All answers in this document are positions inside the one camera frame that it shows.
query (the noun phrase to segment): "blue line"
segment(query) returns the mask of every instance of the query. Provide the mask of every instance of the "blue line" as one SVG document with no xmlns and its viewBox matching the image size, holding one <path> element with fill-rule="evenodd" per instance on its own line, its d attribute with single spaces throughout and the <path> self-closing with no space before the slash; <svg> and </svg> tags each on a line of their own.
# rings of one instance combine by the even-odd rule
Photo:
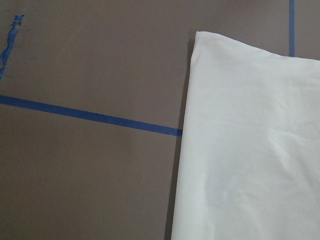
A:
<svg viewBox="0 0 320 240">
<path fill-rule="evenodd" d="M 21 24 L 22 22 L 22 18 L 24 17 L 24 15 L 16 15 L 14 16 L 14 20 L 11 24 L 11 29 L 9 31 L 8 37 L 6 39 L 6 48 L 3 50 L 3 52 L 0 54 L 0 80 L 5 72 L 5 68 L 11 53 L 12 48 L 14 47 L 14 43 L 15 43 L 15 39 L 17 36 L 17 28 L 16 25 L 17 24 Z"/>
<path fill-rule="evenodd" d="M 181 137 L 182 129 L 0 95 L 0 104 Z"/>
<path fill-rule="evenodd" d="M 289 0 L 289 56 L 295 56 L 295 0 Z"/>
</svg>

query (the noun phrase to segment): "white cloth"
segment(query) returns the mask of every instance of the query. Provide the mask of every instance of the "white cloth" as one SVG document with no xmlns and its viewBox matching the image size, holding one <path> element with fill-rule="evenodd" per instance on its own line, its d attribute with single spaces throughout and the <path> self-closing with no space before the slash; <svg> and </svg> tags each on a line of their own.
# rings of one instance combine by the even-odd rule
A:
<svg viewBox="0 0 320 240">
<path fill-rule="evenodd" d="M 172 240 L 320 239 L 320 61 L 197 32 Z"/>
</svg>

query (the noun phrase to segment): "painter's tape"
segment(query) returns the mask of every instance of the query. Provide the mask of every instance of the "painter's tape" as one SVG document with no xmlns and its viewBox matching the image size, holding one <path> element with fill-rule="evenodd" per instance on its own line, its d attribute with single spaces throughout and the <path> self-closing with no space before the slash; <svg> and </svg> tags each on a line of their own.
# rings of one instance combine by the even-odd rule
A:
<svg viewBox="0 0 320 240">
<path fill-rule="evenodd" d="M 6 68 L 11 50 L 14 47 L 15 39 L 16 39 L 16 36 L 18 33 L 16 25 L 21 24 L 23 17 L 24 17 L 24 15 L 16 15 L 14 17 L 12 24 L 11 24 L 11 29 L 9 31 L 9 34 L 8 34 L 8 37 L 6 40 L 6 47 L 0 55 L 0 64 L 1 64 L 1 66 L 0 66 L 0 80 L 5 72 L 5 68 Z"/>
<path fill-rule="evenodd" d="M 295 56 L 295 0 L 289 0 L 289 56 Z"/>
<path fill-rule="evenodd" d="M 50 104 L 41 103 L 41 102 L 23 100 L 23 99 L 9 97 L 9 96 L 0 95 L 0 104 L 20 107 L 24 109 L 31 109 L 31 110 L 36 110 L 36 111 L 41 111 L 41 112 L 46 112 L 51 114 L 58 114 L 58 115 L 72 117 L 72 118 L 86 119 L 86 120 L 95 121 L 95 122 L 104 123 L 104 124 L 112 124 L 112 125 L 132 128 L 132 129 L 145 130 L 145 131 L 159 133 L 159 134 L 173 135 L 177 137 L 182 136 L 182 130 L 177 128 L 161 126 L 161 125 L 156 125 L 156 124 L 151 124 L 151 123 L 146 123 L 141 121 L 134 121 L 130 119 L 103 115 L 103 114 L 89 112 L 89 111 L 82 111 L 82 110 L 72 109 L 72 108 L 63 107 L 63 106 L 56 106 L 56 105 L 50 105 Z"/>
</svg>

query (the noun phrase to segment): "blue tape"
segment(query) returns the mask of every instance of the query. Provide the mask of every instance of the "blue tape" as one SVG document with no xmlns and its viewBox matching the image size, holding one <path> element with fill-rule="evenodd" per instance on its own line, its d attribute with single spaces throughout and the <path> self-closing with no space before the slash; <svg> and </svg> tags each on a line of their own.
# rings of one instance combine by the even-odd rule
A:
<svg viewBox="0 0 320 240">
<path fill-rule="evenodd" d="M 295 0 L 289 0 L 289 56 L 295 56 Z"/>
<path fill-rule="evenodd" d="M 50 105 L 41 102 L 23 100 L 19 98 L 9 97 L 0 95 L 0 104 L 20 107 L 24 109 L 31 109 L 36 111 L 41 111 L 45 113 L 58 114 L 63 116 L 68 116 L 77 119 L 86 119 L 94 122 L 104 123 L 104 124 L 112 124 L 132 129 L 145 130 L 149 132 L 166 134 L 181 137 L 182 130 L 167 126 L 161 126 L 141 121 L 134 121 L 130 119 L 125 119 L 121 117 L 108 116 L 99 113 L 82 111 L 77 109 L 72 109 L 63 106 Z"/>
<path fill-rule="evenodd" d="M 14 47 L 15 39 L 16 39 L 16 36 L 17 36 L 17 33 L 18 33 L 16 25 L 17 24 L 21 24 L 23 17 L 24 17 L 24 15 L 16 15 L 14 17 L 14 20 L 13 20 L 12 24 L 11 24 L 12 27 L 11 27 L 11 29 L 9 31 L 8 38 L 6 40 L 6 48 L 3 50 L 3 52 L 0 55 L 0 64 L 1 64 L 1 67 L 0 67 L 0 80 L 1 80 L 1 78 L 2 78 L 2 76 L 4 74 L 4 72 L 5 72 L 5 68 L 6 68 L 6 65 L 7 65 L 11 50 Z"/>
</svg>

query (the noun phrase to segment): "white fabric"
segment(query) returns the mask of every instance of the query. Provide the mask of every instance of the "white fabric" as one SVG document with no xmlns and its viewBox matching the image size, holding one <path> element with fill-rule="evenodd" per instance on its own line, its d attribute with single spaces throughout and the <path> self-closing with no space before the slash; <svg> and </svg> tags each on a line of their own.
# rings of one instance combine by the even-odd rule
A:
<svg viewBox="0 0 320 240">
<path fill-rule="evenodd" d="M 197 32 L 172 240 L 320 239 L 320 61 Z"/>
</svg>

